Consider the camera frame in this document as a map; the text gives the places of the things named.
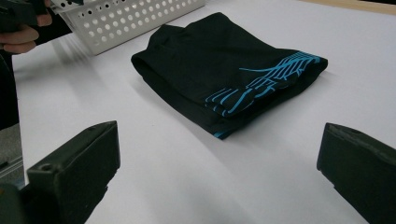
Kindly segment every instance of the black plastic part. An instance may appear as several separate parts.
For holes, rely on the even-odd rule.
[[[103,199],[107,183],[120,168],[117,122],[92,126],[28,169],[37,207],[55,203],[40,223],[85,223]]]
[[[0,185],[0,223],[27,224],[24,207],[17,187]]]
[[[327,123],[317,167],[369,223],[396,223],[394,148],[357,130]]]

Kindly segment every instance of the perforated basket side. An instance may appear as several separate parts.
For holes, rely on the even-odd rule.
[[[92,54],[99,54],[205,5],[205,0],[102,0],[61,15]]]
[[[66,12],[70,9],[79,7],[78,4],[73,3],[71,1],[66,1],[66,0],[51,0],[51,8],[56,12],[56,13],[61,13],[61,12]]]

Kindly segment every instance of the white plastic basket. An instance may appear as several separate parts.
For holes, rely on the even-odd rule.
[[[99,54],[205,5],[205,0],[52,0],[53,9]]]

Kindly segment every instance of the folded black shorts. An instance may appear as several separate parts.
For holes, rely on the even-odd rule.
[[[163,25],[132,64],[165,102],[224,139],[305,90],[328,61],[271,47],[215,13],[185,28]]]

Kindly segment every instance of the blue graphic print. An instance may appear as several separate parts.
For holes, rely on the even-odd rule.
[[[311,63],[320,58],[304,52],[297,52],[282,59],[275,67],[265,69],[239,68],[241,71],[263,73],[246,85],[244,89],[224,88],[205,99],[205,106],[223,117],[230,117],[251,106],[255,100],[289,86],[291,78],[299,77]]]

